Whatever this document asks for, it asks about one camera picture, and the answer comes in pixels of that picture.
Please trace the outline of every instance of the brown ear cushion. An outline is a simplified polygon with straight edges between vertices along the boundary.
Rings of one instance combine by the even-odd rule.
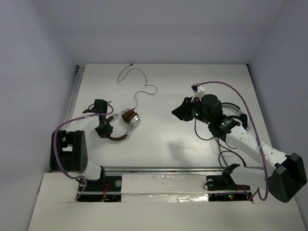
[[[124,122],[126,122],[126,123],[129,122],[128,117],[129,117],[132,113],[134,113],[134,111],[130,109],[130,110],[128,110],[127,112],[125,112],[125,113],[122,115],[122,119],[124,120]]]
[[[127,117],[127,123],[129,123],[132,120],[132,118],[135,117],[136,115],[138,115],[136,112],[130,114],[129,117]]]

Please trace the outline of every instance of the gray wall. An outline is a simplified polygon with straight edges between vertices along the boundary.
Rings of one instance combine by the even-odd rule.
[[[249,64],[274,147],[308,169],[308,1],[288,0]],[[308,187],[296,196],[308,227]]]
[[[284,0],[45,0],[78,64],[247,64]]]
[[[39,1],[0,3],[1,231],[28,228],[74,82],[76,66],[44,9]]]

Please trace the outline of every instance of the white table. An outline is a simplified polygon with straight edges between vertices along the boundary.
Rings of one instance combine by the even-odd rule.
[[[81,81],[73,117],[95,99],[111,101],[116,112],[135,106],[134,94],[139,90],[154,92],[144,87],[145,78],[140,71],[131,71],[126,79],[117,83],[117,77],[127,64],[87,64]],[[148,78],[148,84],[157,86],[155,96],[139,93],[136,112],[141,123],[129,139],[113,142],[100,139],[95,132],[87,140],[89,160],[105,167],[157,167],[157,168],[216,168],[218,149],[214,140],[202,141],[193,130],[193,121],[178,120],[171,111],[193,95],[191,85],[211,80],[224,81],[234,86],[247,101],[260,138],[270,144],[269,136],[259,108],[257,97],[246,65],[203,64],[134,64]],[[244,110],[244,104],[235,92],[219,84],[205,85],[207,93],[218,96],[222,102],[231,102]],[[113,136],[128,130],[122,120],[113,121]],[[200,136],[210,138],[207,125],[197,122]],[[259,167],[251,158],[240,153],[249,167]],[[242,164],[233,154],[225,154],[227,162]]]
[[[116,111],[133,107],[133,95],[143,89],[144,77],[139,72],[132,72],[121,84],[117,84],[116,78],[125,66],[86,65],[74,117],[95,99],[111,100]],[[128,140],[115,144],[97,138],[95,132],[91,134],[91,139],[87,140],[88,154],[96,164],[144,168],[218,167],[216,145],[196,138],[193,122],[179,121],[171,114],[184,97],[192,95],[190,86],[193,83],[209,80],[228,82],[241,92],[250,107],[261,139],[270,144],[245,65],[138,64],[134,67],[142,69],[148,83],[156,85],[159,92],[156,96],[138,96],[136,111],[142,122]],[[223,102],[244,107],[238,96],[225,86],[214,84],[206,87],[206,91],[217,95]],[[126,130],[120,120],[113,125],[115,136]],[[201,123],[198,123],[198,131],[200,135],[210,137],[207,127]],[[259,167],[244,154],[242,156],[248,166]],[[238,159],[231,156],[227,161],[236,163]],[[77,186],[76,181],[62,173],[45,173],[29,230],[305,230],[295,199],[287,204],[278,202],[272,196],[266,202],[255,198],[254,204],[236,201],[147,203],[144,200],[141,203],[78,203],[75,202]]]

